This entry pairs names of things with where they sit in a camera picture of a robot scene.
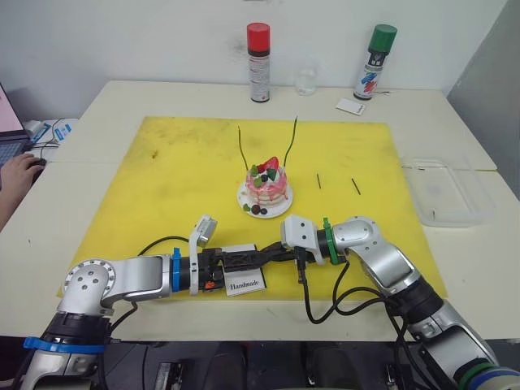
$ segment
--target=yellow mat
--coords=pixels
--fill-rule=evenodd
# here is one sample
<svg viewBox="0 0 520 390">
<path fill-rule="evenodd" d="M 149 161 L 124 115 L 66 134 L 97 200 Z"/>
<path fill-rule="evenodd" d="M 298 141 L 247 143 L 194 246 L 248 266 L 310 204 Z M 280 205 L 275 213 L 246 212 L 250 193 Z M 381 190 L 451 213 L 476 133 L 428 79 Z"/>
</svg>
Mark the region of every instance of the yellow mat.
<svg viewBox="0 0 520 390">
<path fill-rule="evenodd" d="M 95 257 L 129 258 L 162 236 L 188 237 L 203 214 L 219 222 L 208 247 L 254 243 L 259 249 L 280 240 L 280 223 L 290 214 L 313 219 L 320 227 L 324 216 L 334 224 L 365 215 L 446 296 L 385 124 L 299 122 L 287 161 L 294 202 L 288 212 L 268 220 L 247 215 L 236 200 L 245 178 L 237 125 L 249 166 L 271 156 L 283 162 L 292 121 L 145 118 L 72 265 Z M 173 241 L 157 245 L 149 254 L 170 253 L 172 246 L 188 255 L 187 245 Z M 371 286 L 358 259 L 352 257 L 351 262 L 341 290 Z M 265 291 L 233 298 L 226 298 L 224 291 L 200 293 L 195 299 L 302 298 L 293 262 L 272 263 L 263 269 Z M 311 298 L 330 299 L 340 269 L 309 265 Z M 187 296 L 180 292 L 174 299 Z"/>
</svg>

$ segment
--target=green cap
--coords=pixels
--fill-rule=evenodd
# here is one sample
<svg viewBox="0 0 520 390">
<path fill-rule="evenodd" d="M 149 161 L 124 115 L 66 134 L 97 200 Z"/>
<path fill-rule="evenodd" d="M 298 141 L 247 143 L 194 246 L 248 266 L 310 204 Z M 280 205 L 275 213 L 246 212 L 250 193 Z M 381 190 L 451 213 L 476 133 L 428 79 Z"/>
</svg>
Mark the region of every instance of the green cap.
<svg viewBox="0 0 520 390">
<path fill-rule="evenodd" d="M 397 34 L 397 28 L 390 24 L 378 24 L 374 28 L 372 39 L 370 39 L 369 49 L 389 53 L 392 43 Z"/>
</svg>

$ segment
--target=glass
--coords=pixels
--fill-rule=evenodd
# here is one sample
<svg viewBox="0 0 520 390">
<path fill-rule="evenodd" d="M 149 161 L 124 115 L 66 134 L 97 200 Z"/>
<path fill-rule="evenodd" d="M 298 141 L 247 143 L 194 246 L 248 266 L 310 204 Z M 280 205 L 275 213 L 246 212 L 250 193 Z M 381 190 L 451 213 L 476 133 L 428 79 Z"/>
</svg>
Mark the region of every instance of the glass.
<svg viewBox="0 0 520 390">
<path fill-rule="evenodd" d="M 298 94 L 309 96 L 316 91 L 318 69 L 318 63 L 313 58 L 303 58 L 297 61 L 294 69 L 294 85 Z"/>
</svg>

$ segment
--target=person's hand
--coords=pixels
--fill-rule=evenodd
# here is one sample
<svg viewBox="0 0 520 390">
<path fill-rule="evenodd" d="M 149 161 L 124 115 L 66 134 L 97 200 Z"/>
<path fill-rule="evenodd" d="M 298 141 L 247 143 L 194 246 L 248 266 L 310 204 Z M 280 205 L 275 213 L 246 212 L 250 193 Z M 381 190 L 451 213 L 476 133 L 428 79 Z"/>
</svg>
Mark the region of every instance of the person's hand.
<svg viewBox="0 0 520 390">
<path fill-rule="evenodd" d="M 29 165 L 40 160 L 32 154 L 21 154 L 9 159 L 3 164 L 0 170 L 0 178 L 2 179 L 2 189 L 0 196 L 7 202 L 12 202 L 13 206 L 17 206 L 31 188 L 33 184 L 34 174 L 43 170 L 41 165 L 35 165 L 29 168 Z"/>
</svg>

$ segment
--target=pink frosting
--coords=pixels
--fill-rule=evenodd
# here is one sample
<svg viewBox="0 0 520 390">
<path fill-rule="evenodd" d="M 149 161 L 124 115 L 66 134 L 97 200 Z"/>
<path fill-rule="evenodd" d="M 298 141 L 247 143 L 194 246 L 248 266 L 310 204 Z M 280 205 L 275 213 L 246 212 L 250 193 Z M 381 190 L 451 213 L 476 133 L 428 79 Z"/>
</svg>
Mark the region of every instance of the pink frosting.
<svg viewBox="0 0 520 390">
<path fill-rule="evenodd" d="M 262 199 L 269 199 L 272 201 L 279 195 L 283 195 L 285 199 L 287 196 L 285 195 L 285 191 L 287 188 L 287 175 L 285 175 L 285 170 L 283 167 L 278 168 L 279 179 L 275 183 L 272 181 L 267 181 L 264 183 L 262 187 L 254 186 L 254 179 L 251 177 L 250 171 L 247 172 L 247 177 L 245 178 L 245 186 L 248 190 L 249 197 L 252 199 L 256 199 L 258 204 L 261 204 Z"/>
</svg>

